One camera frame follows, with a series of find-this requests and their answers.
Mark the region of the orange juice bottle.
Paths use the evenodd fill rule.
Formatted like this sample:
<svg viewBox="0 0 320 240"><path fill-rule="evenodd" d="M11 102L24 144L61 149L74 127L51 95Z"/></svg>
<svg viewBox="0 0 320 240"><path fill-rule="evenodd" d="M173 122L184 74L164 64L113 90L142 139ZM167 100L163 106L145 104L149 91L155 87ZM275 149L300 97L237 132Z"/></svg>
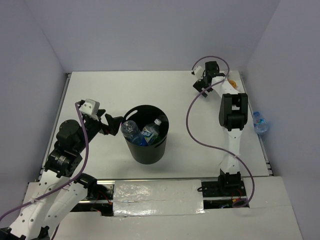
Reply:
<svg viewBox="0 0 320 240"><path fill-rule="evenodd" d="M233 88L237 89L238 86L237 86L237 84L236 84L235 81L229 79L228 82L231 84L231 86L232 86Z"/></svg>

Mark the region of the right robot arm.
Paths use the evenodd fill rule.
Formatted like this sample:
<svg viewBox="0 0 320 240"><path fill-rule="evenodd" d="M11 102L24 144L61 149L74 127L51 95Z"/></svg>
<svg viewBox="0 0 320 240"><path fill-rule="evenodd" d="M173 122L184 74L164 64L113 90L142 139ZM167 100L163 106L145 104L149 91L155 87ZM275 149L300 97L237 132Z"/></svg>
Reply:
<svg viewBox="0 0 320 240"><path fill-rule="evenodd" d="M231 197L237 201L245 194L236 156L240 154L241 135L248 122L248 95L237 90L237 84L220 71L216 61L193 67L191 74L197 78L193 87L198 92L207 89L208 93L215 91L220 96L218 121L224 133L224 147L235 154L226 153L219 164L218 179L203 182L198 191L205 198Z"/></svg>

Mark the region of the clear water bottle white cap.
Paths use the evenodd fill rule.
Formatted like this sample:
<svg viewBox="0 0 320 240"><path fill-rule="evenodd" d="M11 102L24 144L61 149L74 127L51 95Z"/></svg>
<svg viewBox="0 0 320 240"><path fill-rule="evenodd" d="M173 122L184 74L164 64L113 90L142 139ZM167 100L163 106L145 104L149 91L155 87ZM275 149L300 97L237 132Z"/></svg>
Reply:
<svg viewBox="0 0 320 240"><path fill-rule="evenodd" d="M155 143L160 134L162 121L156 118L153 123L147 124L141 131L145 141L149 146Z"/></svg>

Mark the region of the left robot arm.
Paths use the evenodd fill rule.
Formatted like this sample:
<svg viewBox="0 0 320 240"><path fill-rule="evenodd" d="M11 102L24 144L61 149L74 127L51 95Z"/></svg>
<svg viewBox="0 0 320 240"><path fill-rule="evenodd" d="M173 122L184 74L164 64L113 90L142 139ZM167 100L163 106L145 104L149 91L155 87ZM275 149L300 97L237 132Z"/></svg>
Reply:
<svg viewBox="0 0 320 240"><path fill-rule="evenodd" d="M57 141L44 165L44 172L30 200L18 207L20 214L9 226L1 228L2 240L52 240L61 221L82 199L98 196L97 179L80 171L86 164L89 142L98 134L115 136L123 117L113 118L104 109L95 115L78 113L80 122L64 121L56 135Z"/></svg>

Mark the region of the blue label Pocari bottle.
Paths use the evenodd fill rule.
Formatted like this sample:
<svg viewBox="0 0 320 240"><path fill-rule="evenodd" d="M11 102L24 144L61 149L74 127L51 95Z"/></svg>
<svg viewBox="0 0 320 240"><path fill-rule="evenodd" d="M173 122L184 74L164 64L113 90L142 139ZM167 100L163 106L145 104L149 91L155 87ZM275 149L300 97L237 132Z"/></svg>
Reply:
<svg viewBox="0 0 320 240"><path fill-rule="evenodd" d="M121 133L132 144L137 146L147 146L147 142L133 120L127 120L121 125Z"/></svg>

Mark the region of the small blue cap bottle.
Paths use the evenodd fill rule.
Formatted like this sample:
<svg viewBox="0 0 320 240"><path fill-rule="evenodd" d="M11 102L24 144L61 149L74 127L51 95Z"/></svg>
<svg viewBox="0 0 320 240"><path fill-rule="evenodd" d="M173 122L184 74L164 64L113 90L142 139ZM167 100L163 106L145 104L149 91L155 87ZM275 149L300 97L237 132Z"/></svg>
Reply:
<svg viewBox="0 0 320 240"><path fill-rule="evenodd" d="M258 135L263 135L269 130L269 125L266 119L264 118L264 116L260 112L255 111L253 113L252 120L253 120L254 130Z"/></svg>

